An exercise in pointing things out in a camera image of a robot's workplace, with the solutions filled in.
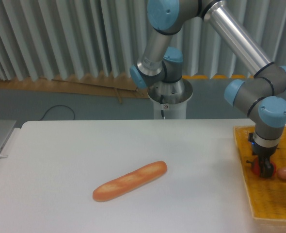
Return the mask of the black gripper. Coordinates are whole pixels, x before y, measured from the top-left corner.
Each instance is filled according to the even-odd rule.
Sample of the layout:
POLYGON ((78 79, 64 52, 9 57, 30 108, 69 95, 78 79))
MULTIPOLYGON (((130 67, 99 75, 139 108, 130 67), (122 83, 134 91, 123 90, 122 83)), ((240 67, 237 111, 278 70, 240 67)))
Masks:
POLYGON ((277 146, 263 147, 256 142, 251 143, 252 155, 259 158, 260 177, 271 178, 273 176, 273 164, 270 162, 270 157, 276 152, 277 146))

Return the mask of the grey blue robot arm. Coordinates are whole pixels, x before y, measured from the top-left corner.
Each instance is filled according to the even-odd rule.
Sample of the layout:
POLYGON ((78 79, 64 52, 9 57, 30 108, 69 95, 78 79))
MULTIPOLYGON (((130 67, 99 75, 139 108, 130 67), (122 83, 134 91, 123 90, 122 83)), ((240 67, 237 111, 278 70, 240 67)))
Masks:
POLYGON ((148 20, 153 27, 142 57, 130 68, 138 88, 148 90, 155 103, 155 116, 186 103, 192 96, 190 84, 182 80, 182 52, 170 47, 173 35, 195 17, 209 23, 253 75, 251 81, 234 80, 224 98, 255 123, 248 140, 252 146, 252 168, 270 178, 276 171, 270 157, 276 152, 286 124, 286 66, 276 65, 233 17, 223 0, 151 0, 148 20))

